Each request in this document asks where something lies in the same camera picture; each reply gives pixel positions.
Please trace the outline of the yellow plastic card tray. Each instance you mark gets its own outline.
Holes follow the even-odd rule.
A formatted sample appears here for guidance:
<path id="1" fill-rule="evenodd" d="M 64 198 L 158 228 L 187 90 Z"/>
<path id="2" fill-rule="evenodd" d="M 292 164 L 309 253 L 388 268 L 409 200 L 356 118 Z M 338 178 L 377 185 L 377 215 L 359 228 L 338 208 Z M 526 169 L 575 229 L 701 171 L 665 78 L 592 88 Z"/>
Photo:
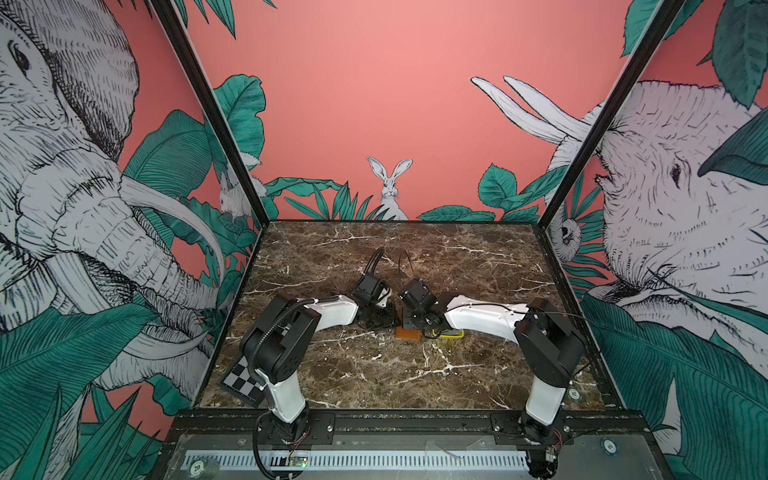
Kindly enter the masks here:
<path id="1" fill-rule="evenodd" d="M 438 337 L 440 339 L 462 339 L 465 336 L 465 332 L 460 329 L 449 329 L 442 331 Z"/>

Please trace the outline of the brown leather card holder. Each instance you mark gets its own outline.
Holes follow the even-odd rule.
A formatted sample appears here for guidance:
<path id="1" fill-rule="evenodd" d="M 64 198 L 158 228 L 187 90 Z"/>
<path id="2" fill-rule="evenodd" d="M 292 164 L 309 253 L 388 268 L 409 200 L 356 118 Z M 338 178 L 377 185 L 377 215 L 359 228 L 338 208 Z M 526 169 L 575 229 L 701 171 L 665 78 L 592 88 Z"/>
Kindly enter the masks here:
<path id="1" fill-rule="evenodd" d="M 402 326 L 396 327 L 395 337 L 398 340 L 410 342 L 421 342 L 423 339 L 422 332 L 420 330 L 405 329 Z"/>

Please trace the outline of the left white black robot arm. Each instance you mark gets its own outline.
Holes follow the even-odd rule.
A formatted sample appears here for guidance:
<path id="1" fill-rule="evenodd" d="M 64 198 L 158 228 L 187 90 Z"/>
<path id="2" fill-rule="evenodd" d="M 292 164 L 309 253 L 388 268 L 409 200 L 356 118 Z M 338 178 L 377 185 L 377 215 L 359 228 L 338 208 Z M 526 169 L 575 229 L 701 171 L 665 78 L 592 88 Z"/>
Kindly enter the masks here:
<path id="1" fill-rule="evenodd" d="M 391 293 L 384 280 L 364 274 L 347 293 L 304 299 L 279 293 L 272 298 L 241 340 L 240 350 L 248 375 L 278 420 L 293 424 L 306 410 L 297 370 L 314 334 L 360 320 L 394 321 Z"/>

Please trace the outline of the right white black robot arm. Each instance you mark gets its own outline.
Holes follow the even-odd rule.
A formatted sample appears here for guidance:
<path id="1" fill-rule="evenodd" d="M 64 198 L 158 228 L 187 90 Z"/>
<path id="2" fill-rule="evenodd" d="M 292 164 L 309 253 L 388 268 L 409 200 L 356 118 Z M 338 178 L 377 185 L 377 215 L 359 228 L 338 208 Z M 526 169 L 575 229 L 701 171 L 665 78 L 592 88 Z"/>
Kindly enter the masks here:
<path id="1" fill-rule="evenodd" d="M 432 293 L 413 279 L 399 293 L 403 318 L 432 335 L 444 329 L 471 330 L 514 342 L 533 373 L 521 422 L 554 425 L 568 385 L 586 351 L 586 340 L 569 316 L 548 300 L 503 304 L 465 295 Z"/>

